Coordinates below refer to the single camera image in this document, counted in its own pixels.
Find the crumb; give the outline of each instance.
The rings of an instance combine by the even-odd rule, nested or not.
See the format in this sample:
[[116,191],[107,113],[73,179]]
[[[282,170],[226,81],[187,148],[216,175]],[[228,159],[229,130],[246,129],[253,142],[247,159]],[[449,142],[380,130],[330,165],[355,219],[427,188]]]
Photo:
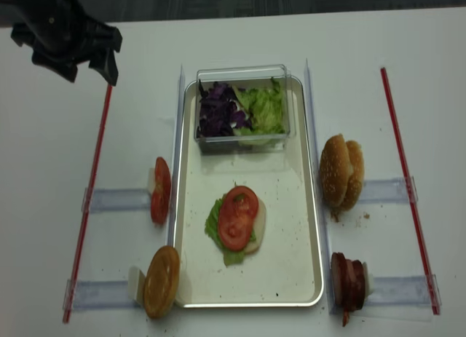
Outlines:
[[334,219],[335,222],[338,223],[338,222],[340,221],[340,220],[339,220],[339,214],[340,214],[340,212],[335,211],[335,210],[332,210],[332,211],[330,211],[330,218],[331,218],[331,219]]

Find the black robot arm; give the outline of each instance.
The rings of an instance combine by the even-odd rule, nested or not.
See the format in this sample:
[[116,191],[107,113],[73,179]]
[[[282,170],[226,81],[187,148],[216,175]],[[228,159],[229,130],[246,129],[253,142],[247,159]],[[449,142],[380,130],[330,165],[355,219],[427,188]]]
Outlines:
[[24,23],[13,25],[12,39],[33,49],[32,62],[74,82],[77,65],[89,61],[112,86],[118,68],[114,51],[122,46],[122,35],[86,15],[78,0],[0,0],[12,4]]

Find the white slice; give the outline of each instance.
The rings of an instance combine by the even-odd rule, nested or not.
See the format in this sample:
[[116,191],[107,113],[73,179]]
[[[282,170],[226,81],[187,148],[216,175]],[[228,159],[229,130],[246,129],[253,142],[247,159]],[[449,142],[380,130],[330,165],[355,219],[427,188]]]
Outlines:
[[257,215],[256,219],[254,220],[254,232],[256,233],[256,241],[249,242],[246,247],[245,247],[245,253],[249,254],[254,251],[257,251],[257,249],[261,246],[262,239],[264,238],[264,232],[265,232],[265,216],[266,216],[266,210],[265,210],[265,204],[261,199],[259,200],[259,209],[257,210]]
[[369,274],[369,271],[367,270],[367,263],[363,263],[363,269],[364,269],[364,281],[366,281],[366,297],[369,297],[374,291],[374,277]]
[[146,276],[137,267],[132,266],[128,271],[128,297],[144,307],[144,281]]
[[147,179],[147,191],[150,195],[154,193],[155,189],[155,168],[149,169],[149,178]]

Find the gray background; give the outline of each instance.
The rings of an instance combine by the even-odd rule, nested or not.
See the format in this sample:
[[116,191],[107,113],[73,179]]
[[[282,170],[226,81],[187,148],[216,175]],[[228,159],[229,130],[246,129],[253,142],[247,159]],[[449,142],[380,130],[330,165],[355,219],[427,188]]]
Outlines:
[[[250,17],[301,13],[408,9],[466,5],[466,0],[80,0],[89,15],[105,22]],[[18,21],[0,5],[0,23]]]

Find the metal tray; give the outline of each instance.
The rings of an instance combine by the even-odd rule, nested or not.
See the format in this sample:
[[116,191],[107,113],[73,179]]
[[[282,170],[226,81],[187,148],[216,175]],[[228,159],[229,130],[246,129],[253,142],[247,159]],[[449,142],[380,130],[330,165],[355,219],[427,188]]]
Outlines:
[[[195,82],[186,88],[177,132],[180,159],[174,166],[177,202],[169,233],[169,243],[181,256],[179,306],[312,306],[321,298],[322,258],[303,87],[297,78],[291,83],[296,134],[285,150],[260,154],[203,155],[193,134]],[[226,268],[204,226],[214,201],[235,183],[251,187],[266,204],[266,230],[257,253]]]

